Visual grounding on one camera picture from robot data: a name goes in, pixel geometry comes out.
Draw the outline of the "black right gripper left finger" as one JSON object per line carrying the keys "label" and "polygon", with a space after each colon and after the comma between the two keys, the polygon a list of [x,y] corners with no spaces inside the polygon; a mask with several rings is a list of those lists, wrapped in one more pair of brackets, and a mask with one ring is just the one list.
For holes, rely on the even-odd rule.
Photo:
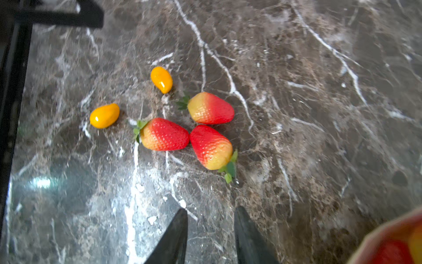
{"label": "black right gripper left finger", "polygon": [[187,235],[187,211],[179,209],[145,264],[184,264]]}

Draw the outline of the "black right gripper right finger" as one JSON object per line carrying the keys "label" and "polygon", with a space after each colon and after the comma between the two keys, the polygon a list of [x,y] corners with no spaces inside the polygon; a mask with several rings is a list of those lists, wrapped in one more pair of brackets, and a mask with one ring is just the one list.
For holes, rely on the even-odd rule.
{"label": "black right gripper right finger", "polygon": [[278,264],[243,206],[235,210],[234,231],[239,264]]}

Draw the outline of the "red yellow-tipped fake strawberry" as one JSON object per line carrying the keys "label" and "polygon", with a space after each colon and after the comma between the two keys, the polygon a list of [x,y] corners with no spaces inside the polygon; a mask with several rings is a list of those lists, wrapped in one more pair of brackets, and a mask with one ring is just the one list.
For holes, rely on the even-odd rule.
{"label": "red yellow-tipped fake strawberry", "polygon": [[200,124],[216,125],[231,122],[235,111],[231,104],[208,92],[194,97],[185,95],[176,102],[179,110],[188,110],[191,118]]}

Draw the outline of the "pink scalloped fruit bowl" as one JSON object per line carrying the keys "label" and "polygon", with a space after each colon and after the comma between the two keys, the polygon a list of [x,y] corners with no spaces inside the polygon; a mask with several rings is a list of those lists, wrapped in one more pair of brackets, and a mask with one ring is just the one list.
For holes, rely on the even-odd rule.
{"label": "pink scalloped fruit bowl", "polygon": [[387,240],[407,243],[414,264],[422,262],[422,208],[388,221],[367,234],[347,261],[349,264],[370,264],[379,246]]}

